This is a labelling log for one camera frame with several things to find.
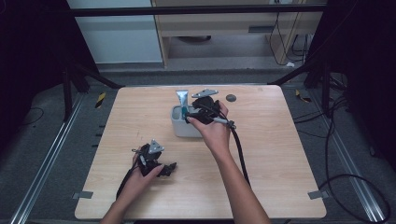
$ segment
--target table top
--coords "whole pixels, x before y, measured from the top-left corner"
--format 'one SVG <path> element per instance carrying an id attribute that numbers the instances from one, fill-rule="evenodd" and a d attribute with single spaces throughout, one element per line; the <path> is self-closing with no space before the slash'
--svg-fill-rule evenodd
<path id="1" fill-rule="evenodd" d="M 165 150 L 160 163 L 177 162 L 169 176 L 156 178 L 132 205 L 127 219 L 233 218 L 228 197 L 209 149 L 202 138 L 177 137 L 170 119 L 179 105 L 176 90 L 193 93 L 204 89 L 229 108 L 244 151 L 251 187 L 270 218 L 320 218 L 326 215 L 318 190 L 282 90 L 278 86 L 166 86 L 119 90 L 88 174 L 76 217 L 102 218 L 116 199 L 116 192 L 132 166 L 132 148 L 155 139 Z M 236 96 L 227 102 L 226 96 Z M 233 137 L 230 149 L 239 157 Z"/>

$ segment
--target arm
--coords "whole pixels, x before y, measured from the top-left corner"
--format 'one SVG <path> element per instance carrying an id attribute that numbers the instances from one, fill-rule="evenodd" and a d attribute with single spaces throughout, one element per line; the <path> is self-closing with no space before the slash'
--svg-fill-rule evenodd
<path id="1" fill-rule="evenodd" d="M 100 221 L 101 224 L 120 224 L 128 211 L 129 206 L 149 186 L 151 181 L 160 173 L 163 165 L 155 167 L 148 175 L 142 176 L 139 168 L 132 171 L 131 177 L 126 182 L 119 198 L 111 204 L 107 213 Z"/>
<path id="2" fill-rule="evenodd" d="M 227 115 L 227 107 L 220 102 L 220 110 Z M 230 129 L 217 122 L 204 125 L 197 119 L 189 122 L 201 133 L 218 164 L 221 178 L 230 201 L 235 223 L 271 223 L 259 200 L 240 172 L 229 149 Z"/>

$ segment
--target person's left hand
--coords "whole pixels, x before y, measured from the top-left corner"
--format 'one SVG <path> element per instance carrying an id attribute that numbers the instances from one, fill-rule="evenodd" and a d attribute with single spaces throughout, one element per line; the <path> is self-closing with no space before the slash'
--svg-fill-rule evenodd
<path id="1" fill-rule="evenodd" d="M 137 154 L 134 154 L 133 163 L 138 160 Z M 131 173 L 128 181 L 122 189 L 116 203 L 129 207 L 135 199 L 148 188 L 151 181 L 161 172 L 163 165 L 155 167 L 148 175 L 143 176 L 140 168 L 137 166 Z"/>

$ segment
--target white plastic box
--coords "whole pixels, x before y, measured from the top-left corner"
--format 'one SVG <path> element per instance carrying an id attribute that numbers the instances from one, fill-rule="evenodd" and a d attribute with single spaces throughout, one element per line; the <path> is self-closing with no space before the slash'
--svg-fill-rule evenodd
<path id="1" fill-rule="evenodd" d="M 194 107 L 189 105 L 189 112 L 194 112 Z M 190 123 L 186 123 L 181 117 L 181 106 L 175 105 L 171 110 L 173 130 L 178 137 L 202 137 L 201 134 Z"/>

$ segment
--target black tool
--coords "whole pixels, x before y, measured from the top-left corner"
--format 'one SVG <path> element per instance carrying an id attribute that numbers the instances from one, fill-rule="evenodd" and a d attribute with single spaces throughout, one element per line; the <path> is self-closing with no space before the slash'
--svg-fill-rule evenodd
<path id="1" fill-rule="evenodd" d="M 164 148 L 160 146 L 154 139 L 151 140 L 151 145 L 145 144 L 139 150 L 133 149 L 133 151 L 136 152 L 138 156 L 134 161 L 132 168 L 126 173 L 125 177 L 122 179 L 119 190 L 117 191 L 117 198 L 119 198 L 126 182 L 128 181 L 129 177 L 132 174 L 132 171 L 135 168 L 139 167 L 142 175 L 146 176 L 152 171 L 152 169 L 159 165 L 162 165 L 161 163 L 158 163 L 157 160 L 158 158 L 160 158 L 163 150 Z M 165 165 L 157 176 L 169 176 L 175 170 L 176 165 L 176 162 L 170 165 Z"/>
<path id="2" fill-rule="evenodd" d="M 192 107 L 199 110 L 195 113 L 186 113 L 187 123 L 189 123 L 187 117 L 192 117 L 198 119 L 203 124 L 209 124 L 213 121 L 214 118 L 217 118 L 220 114 L 219 100 L 214 102 L 212 97 L 210 96 L 196 99 L 194 102 L 192 102 Z"/>

